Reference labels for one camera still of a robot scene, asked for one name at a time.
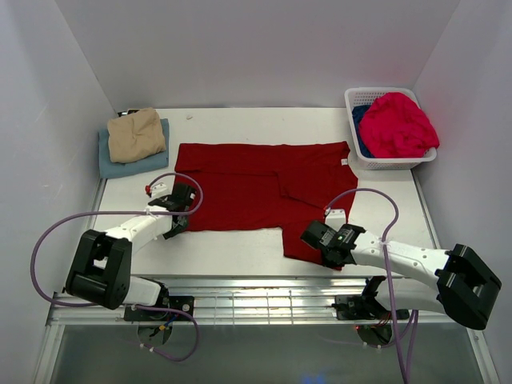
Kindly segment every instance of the navy blue cloth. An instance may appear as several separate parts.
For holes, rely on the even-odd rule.
[[[364,117],[365,113],[371,106],[356,106],[352,109],[352,119],[354,120],[355,133],[358,136],[359,149],[361,154],[366,158],[374,158],[371,152],[366,148],[365,143],[362,142],[361,135],[359,134],[359,123]]]
[[[147,158],[121,164],[110,161],[109,131],[104,128],[99,131],[99,174],[101,178],[123,178],[132,174],[140,174],[150,170],[166,168],[169,165],[169,122],[166,118],[160,119],[163,135],[166,138],[166,150],[159,154],[152,154]]]

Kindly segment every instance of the teal folded towel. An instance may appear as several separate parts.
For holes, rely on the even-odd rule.
[[[101,178],[124,178],[133,174],[166,168],[169,165],[169,121],[163,118],[160,122],[162,123],[163,135],[166,138],[166,150],[127,164],[110,161],[109,131],[107,128],[100,130],[98,143],[99,174]]]

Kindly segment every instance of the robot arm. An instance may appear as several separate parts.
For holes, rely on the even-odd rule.
[[[168,239],[185,230],[187,216],[162,213],[188,210],[196,190],[177,183],[171,193],[159,183],[146,192],[154,198],[146,215],[105,232],[88,230],[82,235],[66,280],[67,293],[112,310],[125,304],[162,306],[167,289],[159,282],[130,276],[131,257],[157,236]]]
[[[334,230],[329,224],[312,222],[301,239],[322,252],[325,266],[345,264],[384,268],[379,237],[360,226],[343,224]],[[456,322],[476,330],[486,328],[490,312],[501,289],[498,277],[468,246],[453,250],[432,250],[388,242],[391,269],[411,279],[400,279],[394,296],[398,308],[446,313]],[[351,319],[382,318],[389,312],[388,289],[380,286],[384,277],[374,277],[361,296],[335,304],[338,316]]]

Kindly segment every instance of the red pants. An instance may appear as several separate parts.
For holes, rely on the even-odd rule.
[[[322,264],[300,236],[324,207],[358,180],[341,160],[346,142],[310,146],[181,144],[176,172],[195,178],[204,192],[188,230],[282,228],[284,255]],[[354,195],[339,200],[348,216]]]

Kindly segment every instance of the bright red fabric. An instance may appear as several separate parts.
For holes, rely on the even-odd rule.
[[[323,207],[358,180],[341,160],[346,142],[311,146],[181,144],[176,172],[195,178],[205,194],[190,216],[188,230],[282,228],[284,255],[322,263],[300,235],[312,220],[323,220]],[[347,215],[354,196],[335,205]]]
[[[374,101],[361,120],[359,133],[376,158],[422,158],[430,148],[439,147],[428,117],[399,92]]]

